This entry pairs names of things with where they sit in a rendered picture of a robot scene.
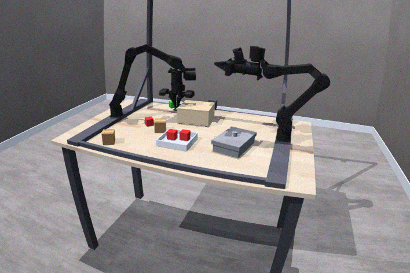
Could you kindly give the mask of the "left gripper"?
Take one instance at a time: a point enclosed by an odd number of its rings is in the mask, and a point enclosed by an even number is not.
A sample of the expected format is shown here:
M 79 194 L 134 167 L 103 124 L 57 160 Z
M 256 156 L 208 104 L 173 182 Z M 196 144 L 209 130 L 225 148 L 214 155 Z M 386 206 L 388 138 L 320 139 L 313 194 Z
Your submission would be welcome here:
M 247 74 L 247 68 L 248 68 L 249 62 L 245 61 L 245 62 L 239 62 L 235 64 L 234 63 L 235 63 L 234 60 L 230 58 L 227 61 L 215 62 L 214 65 L 224 70 L 226 76 L 230 76 L 232 73 L 243 73 L 242 75 Z

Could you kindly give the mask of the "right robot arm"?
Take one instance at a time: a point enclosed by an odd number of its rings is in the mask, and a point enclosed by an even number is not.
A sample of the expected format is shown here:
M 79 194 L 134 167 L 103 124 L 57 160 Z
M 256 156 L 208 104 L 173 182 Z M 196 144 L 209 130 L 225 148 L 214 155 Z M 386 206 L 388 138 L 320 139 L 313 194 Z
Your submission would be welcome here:
M 125 54 L 125 64 L 123 67 L 123 71 L 120 77 L 118 88 L 113 96 L 112 101 L 110 102 L 110 111 L 111 115 L 109 117 L 120 117 L 123 115 L 122 106 L 120 105 L 121 102 L 126 98 L 125 94 L 125 85 L 127 82 L 127 78 L 130 72 L 131 65 L 136 57 L 136 55 L 141 54 L 143 52 L 147 52 L 165 62 L 167 62 L 171 67 L 168 70 L 168 73 L 171 73 L 171 81 L 179 82 L 182 81 L 182 73 L 183 79 L 185 80 L 196 80 L 196 69 L 195 68 L 185 68 L 182 64 L 182 60 L 176 56 L 167 55 L 166 53 L 150 46 L 149 44 L 145 44 L 139 47 L 131 47 L 126 50 Z M 180 70 L 178 71 L 177 68 Z M 186 70 L 186 71 L 185 71 Z

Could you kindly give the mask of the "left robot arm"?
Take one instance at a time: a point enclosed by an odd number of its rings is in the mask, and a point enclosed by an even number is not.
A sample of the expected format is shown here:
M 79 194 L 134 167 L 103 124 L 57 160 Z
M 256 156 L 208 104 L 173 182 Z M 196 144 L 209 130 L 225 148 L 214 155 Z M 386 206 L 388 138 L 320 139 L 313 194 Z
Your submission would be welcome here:
M 245 62 L 241 47 L 233 49 L 235 55 L 235 63 Z M 279 125 L 277 129 L 277 141 L 290 142 L 292 121 L 291 118 L 296 111 L 298 111 L 305 103 L 307 103 L 314 95 L 325 90 L 330 86 L 329 77 L 318 71 L 311 64 L 301 65 L 273 65 L 264 60 L 265 49 L 258 46 L 250 46 L 250 59 L 253 62 L 248 63 L 247 74 L 257 76 L 257 80 L 263 78 L 261 75 L 263 69 L 263 75 L 267 79 L 276 78 L 281 75 L 309 73 L 315 78 L 313 84 L 290 106 L 283 107 L 278 110 L 276 116 L 276 123 Z M 255 63 L 258 62 L 258 63 Z M 262 68 L 260 68 L 260 65 Z M 278 123 L 279 122 L 279 123 Z

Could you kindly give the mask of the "brown cardboard box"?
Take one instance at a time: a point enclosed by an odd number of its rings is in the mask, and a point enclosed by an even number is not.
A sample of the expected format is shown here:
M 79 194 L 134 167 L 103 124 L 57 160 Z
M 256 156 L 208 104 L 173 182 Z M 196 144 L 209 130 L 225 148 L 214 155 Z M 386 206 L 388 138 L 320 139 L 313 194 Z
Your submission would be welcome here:
M 103 145 L 115 144 L 115 129 L 103 130 L 101 136 Z
M 166 132 L 166 119 L 155 119 L 154 129 L 155 132 Z

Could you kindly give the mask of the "red block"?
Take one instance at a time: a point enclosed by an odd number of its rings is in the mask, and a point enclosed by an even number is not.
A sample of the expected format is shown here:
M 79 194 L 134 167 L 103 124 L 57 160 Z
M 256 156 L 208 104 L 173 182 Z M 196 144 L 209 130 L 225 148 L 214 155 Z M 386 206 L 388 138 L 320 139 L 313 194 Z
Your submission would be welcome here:
M 188 141 L 191 138 L 191 131 L 190 130 L 181 130 L 180 131 L 180 140 Z
M 154 126 L 154 122 L 153 122 L 152 116 L 151 116 L 151 117 L 145 117 L 145 125 L 146 125 L 147 127 L 149 127 L 149 126 Z
M 167 139 L 169 140 L 176 140 L 178 138 L 178 130 L 174 130 L 174 129 L 169 129 L 168 131 L 166 131 L 167 134 Z

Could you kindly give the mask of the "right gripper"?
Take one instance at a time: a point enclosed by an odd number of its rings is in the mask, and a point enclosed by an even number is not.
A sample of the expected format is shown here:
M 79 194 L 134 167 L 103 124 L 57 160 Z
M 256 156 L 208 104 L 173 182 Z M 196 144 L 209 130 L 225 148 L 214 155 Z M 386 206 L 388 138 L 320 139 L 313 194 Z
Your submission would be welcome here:
M 174 107 L 179 107 L 182 98 L 184 97 L 192 98 L 195 95 L 195 92 L 193 90 L 187 90 L 186 92 L 183 92 L 182 91 L 182 81 L 179 81 L 179 82 L 171 81 L 171 91 L 169 91 L 168 88 L 163 88 L 159 91 L 159 95 L 161 96 L 165 96 L 166 94 L 169 94 L 169 98 L 172 100 Z M 178 97 L 176 101 L 177 95 Z

